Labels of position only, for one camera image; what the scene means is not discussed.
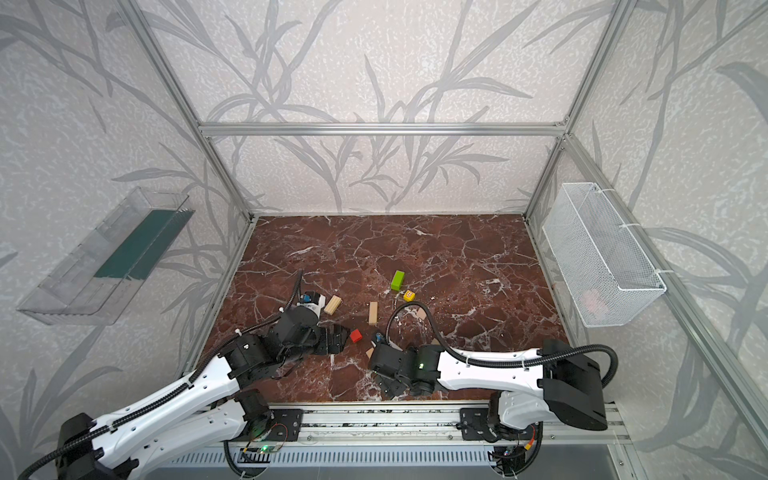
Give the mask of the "natural wood block top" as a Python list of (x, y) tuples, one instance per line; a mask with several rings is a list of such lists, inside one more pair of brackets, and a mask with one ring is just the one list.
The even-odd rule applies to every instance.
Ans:
[(369, 325), (377, 325), (378, 324), (378, 310), (379, 310), (379, 303), (376, 301), (373, 301), (369, 304), (369, 311), (368, 311), (368, 324)]

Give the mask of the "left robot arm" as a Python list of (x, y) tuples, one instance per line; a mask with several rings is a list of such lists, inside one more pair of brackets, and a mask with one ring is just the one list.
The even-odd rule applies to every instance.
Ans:
[(172, 458), (218, 441), (259, 437), (276, 423), (252, 384), (271, 378), (287, 362), (343, 351), (349, 329), (320, 325), (320, 309), (279, 311), (258, 334), (238, 332), (203, 364), (159, 391), (116, 412), (79, 414), (60, 429), (60, 479), (132, 479)]

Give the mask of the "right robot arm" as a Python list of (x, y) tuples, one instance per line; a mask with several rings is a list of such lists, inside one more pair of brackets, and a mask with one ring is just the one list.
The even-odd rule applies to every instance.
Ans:
[(559, 340), (518, 352), (470, 352), (439, 345), (399, 350), (380, 343), (369, 369), (391, 396), (489, 390), (489, 424), (494, 429), (523, 430), (558, 420), (581, 430), (605, 431), (603, 389), (615, 369), (601, 372), (589, 357), (599, 349), (572, 348)]

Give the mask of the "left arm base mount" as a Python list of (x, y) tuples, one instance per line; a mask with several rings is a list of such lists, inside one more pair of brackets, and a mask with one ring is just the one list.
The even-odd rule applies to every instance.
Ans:
[(296, 442), (303, 416), (304, 411), (298, 408), (270, 410), (249, 422), (239, 439), (251, 442)]

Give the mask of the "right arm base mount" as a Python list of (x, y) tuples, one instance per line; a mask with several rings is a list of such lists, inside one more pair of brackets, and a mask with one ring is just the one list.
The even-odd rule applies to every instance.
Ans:
[(491, 414), (488, 407), (466, 407), (459, 410), (456, 428), (464, 441), (530, 441), (537, 436), (534, 425), (524, 429), (515, 429), (501, 423), (496, 414)]

